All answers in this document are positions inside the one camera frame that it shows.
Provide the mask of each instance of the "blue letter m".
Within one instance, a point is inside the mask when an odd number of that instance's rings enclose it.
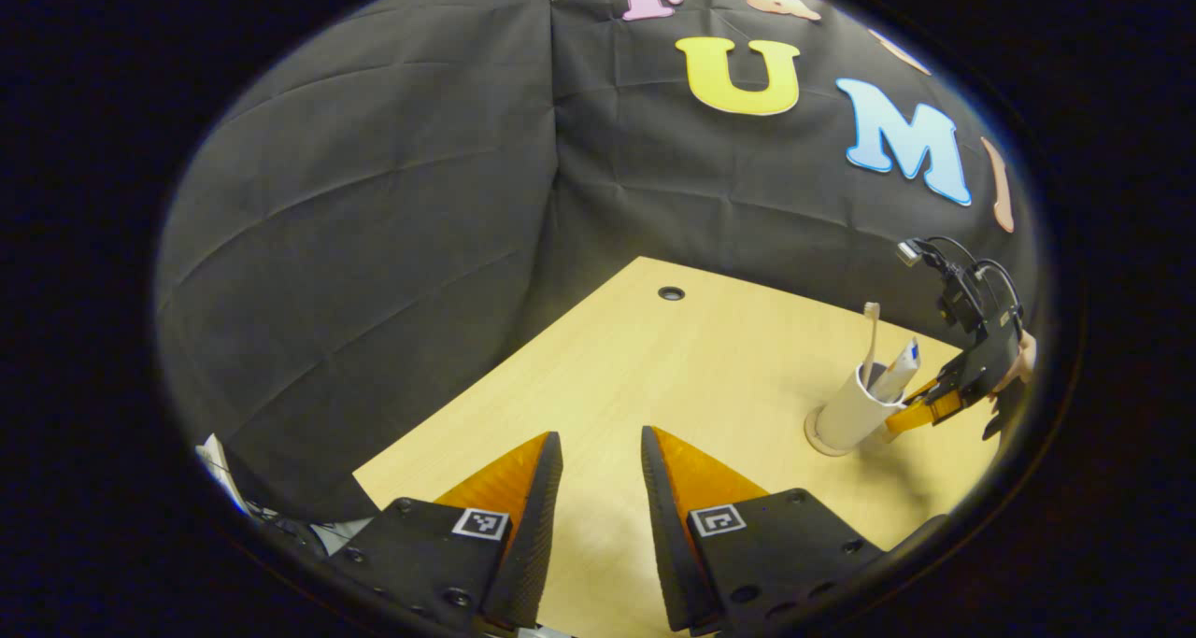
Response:
[[[875,85],[849,78],[835,80],[838,89],[852,97],[855,107],[855,146],[847,150],[847,159],[864,169],[887,172],[892,159],[880,145],[880,135],[889,140],[902,174],[914,178],[922,159],[930,154],[926,184],[942,196],[971,205],[971,193],[964,184],[964,169],[956,145],[956,123],[939,110],[919,103],[914,120],[905,122],[897,107]]]

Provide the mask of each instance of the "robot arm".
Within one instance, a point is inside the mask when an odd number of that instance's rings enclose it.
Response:
[[[954,243],[971,260],[958,265],[948,260],[932,241]],[[948,326],[959,323],[974,338],[974,344],[939,370],[929,383],[910,395],[905,408],[885,420],[889,438],[925,424],[939,425],[983,396],[1002,389],[1013,376],[1026,378],[1033,366],[1033,338],[1021,327],[1024,309],[1013,280],[1005,267],[991,260],[975,260],[957,242],[947,237],[909,238],[897,244],[897,254],[907,266],[926,262],[942,277],[939,314]],[[1001,303],[984,273],[999,271],[1008,285],[1012,303]],[[977,284],[988,287],[990,303],[984,304]],[[1029,344],[1030,351],[1024,346]]]

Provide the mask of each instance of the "table surface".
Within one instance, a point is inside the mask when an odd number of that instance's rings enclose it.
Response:
[[[658,290],[677,286],[681,300]],[[959,350],[881,322],[877,360],[917,336],[926,383]],[[892,548],[977,482],[996,437],[980,402],[891,444],[830,457],[803,423],[867,352],[848,311],[774,288],[640,257],[354,476],[385,508],[423,500],[549,430],[565,472],[539,622],[574,636],[671,636],[657,578],[640,430],[655,425],[769,492],[808,490]]]

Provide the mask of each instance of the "letter u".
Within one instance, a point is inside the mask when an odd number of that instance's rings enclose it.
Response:
[[[770,40],[753,40],[748,47],[764,56],[768,86],[745,91],[731,84],[727,51],[734,42],[721,37],[687,37],[677,41],[685,54],[689,89],[698,101],[716,110],[744,115],[776,115],[798,102],[797,47]]]

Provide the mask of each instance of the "cable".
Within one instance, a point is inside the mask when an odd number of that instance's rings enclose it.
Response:
[[[1020,315],[1021,298],[1018,297],[1018,288],[1013,285],[1013,277],[1009,275],[1008,269],[1001,266],[1001,263],[997,262],[996,260],[989,260],[989,259],[977,260],[976,265],[988,265],[995,268],[996,271],[1001,272],[1001,275],[1005,278],[1005,285],[1009,286],[1009,293],[1013,294],[1013,305],[1018,308],[1018,314]]]
[[[972,256],[971,251],[968,250],[966,248],[964,248],[963,243],[959,243],[958,241],[956,241],[956,239],[953,239],[953,238],[951,238],[948,236],[928,236],[928,237],[926,237],[926,241],[945,241],[947,243],[951,243],[953,247],[963,250],[964,255],[968,255],[968,259],[972,261],[972,265],[977,265],[978,263],[976,261],[976,259]]]

